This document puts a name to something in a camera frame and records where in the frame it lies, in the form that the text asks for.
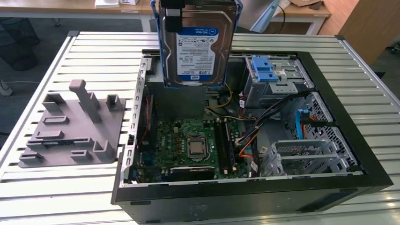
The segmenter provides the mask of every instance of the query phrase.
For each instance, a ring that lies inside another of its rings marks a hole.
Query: ram slot
[[[228,174],[232,171],[231,151],[228,142],[227,126],[224,121],[213,121],[215,144],[219,155],[220,173]]]

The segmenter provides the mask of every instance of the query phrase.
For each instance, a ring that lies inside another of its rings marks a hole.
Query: wooden desk
[[[308,6],[291,4],[285,9],[288,23],[311,23],[307,34],[317,34],[325,18],[331,16],[321,6],[312,10]],[[151,0],[140,0],[137,5],[120,5],[119,8],[95,8],[95,0],[0,0],[0,17],[31,18],[91,18],[140,19],[144,32],[151,32],[153,19]],[[272,18],[283,22],[283,13]]]
[[[285,22],[311,23],[307,35],[317,35],[325,19],[329,18],[332,14],[324,5],[319,10],[313,10],[308,7],[309,6],[299,7],[295,4],[289,4],[284,9],[287,15]],[[283,12],[280,12],[271,21],[283,22]]]
[[[153,15],[145,0],[119,8],[95,8],[95,0],[0,0],[0,17],[140,19],[143,31],[151,32]]]

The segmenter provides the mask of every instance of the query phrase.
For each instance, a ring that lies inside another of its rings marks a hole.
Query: hard drive
[[[241,3],[239,0],[152,1],[167,87],[220,86]]]

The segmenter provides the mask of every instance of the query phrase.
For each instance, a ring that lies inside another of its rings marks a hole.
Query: blue latch
[[[251,60],[259,82],[277,81],[279,77],[273,73],[273,65],[269,63],[267,57],[253,57]]]

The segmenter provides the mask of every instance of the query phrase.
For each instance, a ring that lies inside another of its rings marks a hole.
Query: sticker
[[[176,34],[177,74],[185,81],[211,79],[216,54],[212,44],[219,39],[219,29],[183,27]]]
[[[284,70],[275,70],[275,75],[285,75],[285,71]]]
[[[240,108],[244,108],[244,104],[245,104],[245,101],[244,100],[239,100],[239,106],[240,106]]]
[[[251,168],[253,169],[253,171],[256,171],[257,172],[257,170],[259,170],[259,166],[257,166],[257,164],[255,163],[255,161],[252,161],[251,162]]]
[[[139,13],[137,10],[121,10],[120,12],[121,13]]]
[[[268,148],[263,146],[261,150],[260,150],[260,154],[265,154],[267,150],[268,150]]]

